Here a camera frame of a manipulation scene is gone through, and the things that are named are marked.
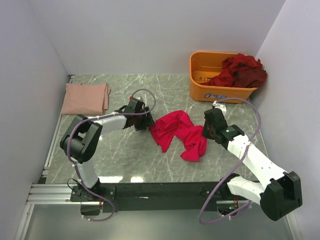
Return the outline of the bright red t shirt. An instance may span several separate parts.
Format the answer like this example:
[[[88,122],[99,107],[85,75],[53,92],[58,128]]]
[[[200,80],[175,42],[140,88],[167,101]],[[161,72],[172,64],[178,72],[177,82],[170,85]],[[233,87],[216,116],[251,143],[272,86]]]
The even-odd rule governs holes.
[[[194,125],[189,115],[183,110],[176,110],[157,119],[149,131],[155,143],[167,152],[174,137],[184,146],[180,157],[184,161],[199,162],[207,151],[207,139],[202,136],[203,126]]]

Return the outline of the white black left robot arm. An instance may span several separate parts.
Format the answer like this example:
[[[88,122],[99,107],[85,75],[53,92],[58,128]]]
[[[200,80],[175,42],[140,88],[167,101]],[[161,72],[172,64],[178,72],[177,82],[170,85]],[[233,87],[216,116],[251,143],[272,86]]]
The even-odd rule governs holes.
[[[91,162],[100,136],[132,126],[136,131],[146,130],[155,124],[151,110],[141,99],[132,97],[127,105],[110,114],[74,117],[59,146],[73,164],[78,182],[83,187],[82,195],[88,201],[94,201],[100,195],[101,182]]]

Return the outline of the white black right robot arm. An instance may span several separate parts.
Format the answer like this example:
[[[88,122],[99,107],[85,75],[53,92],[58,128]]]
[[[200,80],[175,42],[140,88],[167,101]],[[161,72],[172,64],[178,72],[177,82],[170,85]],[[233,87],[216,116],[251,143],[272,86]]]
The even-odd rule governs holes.
[[[203,137],[214,140],[239,159],[258,179],[247,180],[234,171],[223,177],[207,197],[204,211],[216,191],[222,198],[243,197],[260,205],[265,215],[277,221],[303,204],[301,179],[273,163],[237,125],[228,125],[221,109],[204,112]]]

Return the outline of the folded pink t shirt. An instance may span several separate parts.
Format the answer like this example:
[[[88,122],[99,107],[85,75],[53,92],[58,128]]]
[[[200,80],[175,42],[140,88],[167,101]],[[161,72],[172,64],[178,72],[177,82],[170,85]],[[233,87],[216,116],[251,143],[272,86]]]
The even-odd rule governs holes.
[[[101,84],[66,84],[61,115],[103,115],[109,108],[107,83]]]

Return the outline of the orange plastic basket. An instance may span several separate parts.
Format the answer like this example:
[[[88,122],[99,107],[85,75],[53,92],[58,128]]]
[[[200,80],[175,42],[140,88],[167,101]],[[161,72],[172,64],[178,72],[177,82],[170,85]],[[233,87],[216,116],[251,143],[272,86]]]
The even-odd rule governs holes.
[[[214,102],[229,98],[247,100],[255,88],[222,87],[203,85],[218,76],[222,62],[235,57],[235,53],[197,51],[189,57],[189,95],[196,102]]]

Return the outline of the dark red crumpled t shirt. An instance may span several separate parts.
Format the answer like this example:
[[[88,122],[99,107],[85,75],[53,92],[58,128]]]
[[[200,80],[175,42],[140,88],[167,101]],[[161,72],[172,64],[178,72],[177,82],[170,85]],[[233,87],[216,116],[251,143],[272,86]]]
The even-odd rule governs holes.
[[[267,80],[267,72],[260,59],[251,55],[237,54],[222,62],[219,75],[204,82],[204,86],[231,88],[259,88]]]

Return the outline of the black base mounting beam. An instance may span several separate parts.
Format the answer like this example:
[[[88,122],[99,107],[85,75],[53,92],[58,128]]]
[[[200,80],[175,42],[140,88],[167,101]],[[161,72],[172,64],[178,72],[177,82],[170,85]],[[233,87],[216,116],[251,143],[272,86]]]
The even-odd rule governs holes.
[[[216,185],[216,181],[102,183],[89,193],[77,184],[70,201],[79,203],[86,217],[124,211],[199,210]]]

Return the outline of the aluminium frame rail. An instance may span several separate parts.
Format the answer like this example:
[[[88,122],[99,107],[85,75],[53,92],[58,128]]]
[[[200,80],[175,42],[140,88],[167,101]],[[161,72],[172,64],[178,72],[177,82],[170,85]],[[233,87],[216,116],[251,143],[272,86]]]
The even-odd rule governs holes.
[[[49,150],[44,162],[41,176],[37,183],[31,185],[26,205],[63,205],[70,204],[70,195],[72,190],[67,184],[46,184],[48,174],[50,173],[53,156],[58,142],[58,135],[61,130],[62,122],[65,117],[61,114],[58,116],[54,134],[49,146]]]

